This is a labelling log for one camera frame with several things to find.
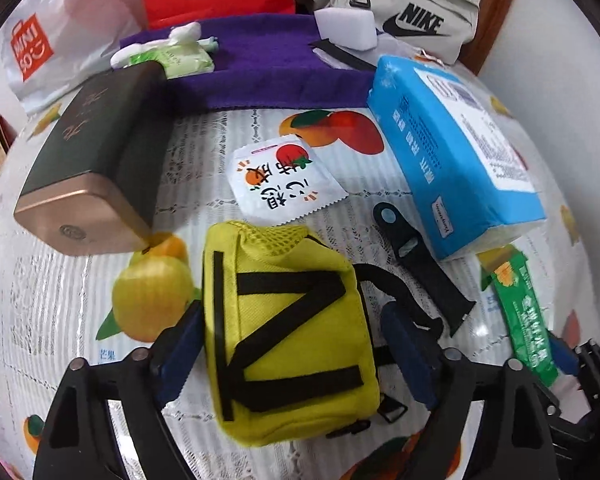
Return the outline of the dark green rectangular tin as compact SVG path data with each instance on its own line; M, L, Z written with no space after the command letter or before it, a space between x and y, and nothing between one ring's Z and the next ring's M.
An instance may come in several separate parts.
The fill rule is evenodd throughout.
M67 256L145 248L171 110L166 71L156 61L88 80L38 153L15 220Z

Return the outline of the white Miniso plastic bag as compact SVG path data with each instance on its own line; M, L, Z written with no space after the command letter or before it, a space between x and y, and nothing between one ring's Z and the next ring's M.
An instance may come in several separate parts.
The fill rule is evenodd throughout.
M40 112L109 70L119 41L139 30L123 0L21 0L2 30L9 88L26 114Z

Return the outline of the fruit print tablecloth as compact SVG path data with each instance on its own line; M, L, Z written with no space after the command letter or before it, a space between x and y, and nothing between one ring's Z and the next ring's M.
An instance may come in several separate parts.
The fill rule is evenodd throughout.
M201 276L204 236L212 224L237 219L240 210L225 167L244 145L276 138L289 110L222 110L180 118L166 150L154 227L177 236L188 251L193 278ZM568 341L598 332L592 275L565 197L528 134L515 119L495 122L521 154L542 200L545 221L516 240L527 259L546 326ZM117 361L135 347L125 334L99 339L111 310L111 292L128 266L127 254L69 257L24 230L15 206L46 134L27 125L0 173L0 462L7 474L33 474L28 419L45 418L69 362ZM316 152L347 191L347 198L304 218L324 242L354 262L388 270L396 260L372 217L380 202L395 204L418 222L411 191L390 148L365 154L342 141ZM336 479L394 437L424 426L427 410L411 403L392 425L375 420L369 430L337 439L316 438L245 448L215 421L206 377L198 361L164 417L194 474L201 479Z

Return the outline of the brown wooden door frame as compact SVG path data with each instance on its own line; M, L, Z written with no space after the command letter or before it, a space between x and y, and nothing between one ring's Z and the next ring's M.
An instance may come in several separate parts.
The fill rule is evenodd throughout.
M475 37L460 49L460 62L478 75L504 24L513 0L480 0Z

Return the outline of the green wet wipes pack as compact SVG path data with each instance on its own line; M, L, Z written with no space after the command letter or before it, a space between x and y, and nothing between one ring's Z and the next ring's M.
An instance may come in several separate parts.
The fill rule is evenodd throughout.
M153 47L130 56L130 65L149 61L160 63L168 79L208 74L214 71L211 56L199 44Z

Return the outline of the purple towel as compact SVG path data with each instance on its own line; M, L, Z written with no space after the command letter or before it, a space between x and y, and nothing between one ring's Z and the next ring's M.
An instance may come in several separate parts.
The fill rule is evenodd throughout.
M188 22L139 32L121 47L173 39L214 38L210 73L166 78L154 60L111 74L128 100L163 103L182 115L236 108L348 108L366 105L373 67L333 68L313 52L321 38L314 18L253 14Z

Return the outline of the clear plastic pouch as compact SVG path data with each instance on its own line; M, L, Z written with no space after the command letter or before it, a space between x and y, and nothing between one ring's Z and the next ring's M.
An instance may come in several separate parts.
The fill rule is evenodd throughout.
M324 44L314 47L314 54L324 63L340 70L376 70L383 55L408 58L418 62L436 62L424 50L397 40L393 36L381 34L377 37L377 46L367 51L355 51L336 44Z

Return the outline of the white socks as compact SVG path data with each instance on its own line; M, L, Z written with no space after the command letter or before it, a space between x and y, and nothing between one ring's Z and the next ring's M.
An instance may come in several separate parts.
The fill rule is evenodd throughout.
M176 26L171 29L166 39L156 39L144 42L143 44L129 44L122 47L110 58L110 66L117 70L131 63L133 55L148 52L166 47L200 47L207 53L213 53L219 50L220 44L218 38L201 38L201 24L198 22L189 22L185 25Z

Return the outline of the white fruit snack packet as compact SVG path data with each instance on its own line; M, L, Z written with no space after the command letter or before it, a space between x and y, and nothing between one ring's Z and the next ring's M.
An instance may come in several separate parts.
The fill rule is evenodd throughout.
M242 216L256 226L282 226L348 197L298 136L238 148L226 175Z

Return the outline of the white sponge block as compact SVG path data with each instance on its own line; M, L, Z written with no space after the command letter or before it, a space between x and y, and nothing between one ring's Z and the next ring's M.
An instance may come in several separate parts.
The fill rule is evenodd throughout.
M314 12L323 40L355 51L375 49L378 44L375 18L371 10L325 8Z

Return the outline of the yellow black pouch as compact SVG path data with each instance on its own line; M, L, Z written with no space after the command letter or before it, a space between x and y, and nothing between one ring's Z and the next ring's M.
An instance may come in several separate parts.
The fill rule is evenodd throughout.
M206 353L215 416L245 446L358 434L380 405L361 285L400 304L404 281L353 264L306 226L232 220L202 256Z

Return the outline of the green sachet packet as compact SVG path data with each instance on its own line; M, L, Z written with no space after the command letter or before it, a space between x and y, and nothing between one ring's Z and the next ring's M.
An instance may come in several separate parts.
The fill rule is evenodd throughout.
M479 252L481 288L494 288L503 312L514 357L545 387L558 378L542 310L536 296L526 255L511 244Z

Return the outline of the blue tissue pack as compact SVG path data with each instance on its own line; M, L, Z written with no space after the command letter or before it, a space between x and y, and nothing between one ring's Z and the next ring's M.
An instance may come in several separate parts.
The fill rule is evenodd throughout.
M457 76L384 55L367 103L438 259L502 247L545 221L521 158Z

